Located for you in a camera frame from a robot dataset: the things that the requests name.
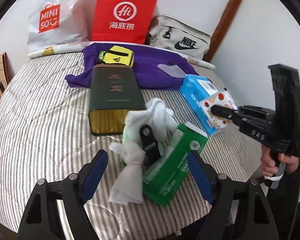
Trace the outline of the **fruit print tissue packet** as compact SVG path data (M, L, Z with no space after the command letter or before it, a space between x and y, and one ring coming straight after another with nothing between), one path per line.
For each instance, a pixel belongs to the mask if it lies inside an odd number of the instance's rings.
M233 111L238 110L234 99L226 88L200 101L199 105L207 117L207 125L213 130L225 128L230 122L229 119L233 115Z

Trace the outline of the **yellow adidas pouch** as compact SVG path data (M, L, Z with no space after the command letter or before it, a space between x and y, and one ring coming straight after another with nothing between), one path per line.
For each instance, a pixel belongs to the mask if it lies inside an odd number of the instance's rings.
M104 55L103 64L122 64L132 67L134 64L134 53L132 50L121 47L112 46Z

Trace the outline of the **grey purple soft pad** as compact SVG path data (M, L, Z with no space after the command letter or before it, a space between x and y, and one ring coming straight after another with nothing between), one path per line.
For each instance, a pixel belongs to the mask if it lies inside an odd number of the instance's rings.
M184 78L186 73L177 65L158 64L157 67L174 78Z

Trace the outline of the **blue tissue package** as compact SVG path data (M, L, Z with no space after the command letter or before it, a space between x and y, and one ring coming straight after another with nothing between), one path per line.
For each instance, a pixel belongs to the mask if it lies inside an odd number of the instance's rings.
M186 75L179 91L209 135L214 135L230 123L230 120L212 114L211 107L213 105L237 109L227 89L219 90L208 78L203 76Z

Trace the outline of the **green wipes packet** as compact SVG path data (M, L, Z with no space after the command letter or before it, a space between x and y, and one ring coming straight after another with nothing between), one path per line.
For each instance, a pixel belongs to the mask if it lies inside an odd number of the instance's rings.
M164 154L143 174L143 194L165 207L189 171L187 154L192 150L202 152L207 141L205 131L190 122L180 123Z

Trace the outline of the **black clip tool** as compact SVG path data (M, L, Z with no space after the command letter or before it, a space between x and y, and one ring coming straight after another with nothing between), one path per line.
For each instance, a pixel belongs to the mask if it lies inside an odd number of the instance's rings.
M139 134L141 138L142 149L147 158L146 164L148 166L153 165L161 157L158 141L154 137L152 128L147 124L140 127Z

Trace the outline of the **striped bed quilt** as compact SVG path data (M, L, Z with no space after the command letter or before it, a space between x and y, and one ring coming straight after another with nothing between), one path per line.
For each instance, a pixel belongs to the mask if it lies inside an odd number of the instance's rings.
M0 224L18 231L37 181L63 180L107 150L121 135L94 136L88 112L90 90L70 88L66 75L83 72L82 53L29 59L0 99ZM100 239L159 239L201 219L210 205L188 174L166 207L145 198L141 204L109 202L124 164L108 153L107 169L86 213Z

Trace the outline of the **white cloth glove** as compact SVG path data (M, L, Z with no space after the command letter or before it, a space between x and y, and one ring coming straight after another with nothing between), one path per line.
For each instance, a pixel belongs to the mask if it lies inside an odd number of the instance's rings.
M127 113L122 143L113 142L109 146L126 164L110 190L109 201L112 203L143 203L142 166L146 157L140 135L143 125L149 125L152 129L154 138L159 142L160 154L164 152L163 143L178 127L174 111L159 98L149 100L145 110Z

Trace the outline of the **purple towel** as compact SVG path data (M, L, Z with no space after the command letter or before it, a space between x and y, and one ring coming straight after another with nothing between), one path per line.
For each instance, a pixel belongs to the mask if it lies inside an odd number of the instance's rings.
M93 43L82 50L84 71L78 75L65 77L69 87L90 87L93 67L101 61L98 56L108 51L113 43ZM153 47L132 44L118 44L134 53L133 72L141 89L178 90L183 83L182 77L172 77L158 68L159 64L169 67L178 66L185 74L197 75L194 67L180 55Z

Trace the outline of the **beige Nike bag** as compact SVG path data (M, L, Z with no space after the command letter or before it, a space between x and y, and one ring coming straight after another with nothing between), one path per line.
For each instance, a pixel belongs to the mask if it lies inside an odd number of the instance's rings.
M210 48L211 36L168 15L155 16L149 28L149 44L202 59Z

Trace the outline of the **dark green book box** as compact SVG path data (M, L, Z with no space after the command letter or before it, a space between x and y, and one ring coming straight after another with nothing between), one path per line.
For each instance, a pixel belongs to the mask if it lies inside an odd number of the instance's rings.
M89 101L93 135L122 134L127 113L145 108L132 67L123 64L93 67Z

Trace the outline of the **green tissue pack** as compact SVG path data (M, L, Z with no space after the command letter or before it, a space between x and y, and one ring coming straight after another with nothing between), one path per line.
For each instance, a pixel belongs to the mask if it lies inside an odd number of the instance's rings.
M99 55L98 55L98 60L99 61L103 61L104 55L105 55L106 51L100 51Z

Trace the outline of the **red paper bag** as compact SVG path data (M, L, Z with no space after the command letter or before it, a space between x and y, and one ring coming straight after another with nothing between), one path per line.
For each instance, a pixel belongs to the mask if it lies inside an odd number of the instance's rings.
M92 41L143 44L157 0L97 0Z

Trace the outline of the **white Miniso plastic bag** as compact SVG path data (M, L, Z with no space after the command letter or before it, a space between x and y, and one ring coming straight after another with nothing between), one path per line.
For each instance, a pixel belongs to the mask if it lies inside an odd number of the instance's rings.
M28 18L29 52L87 40L84 0L32 0Z

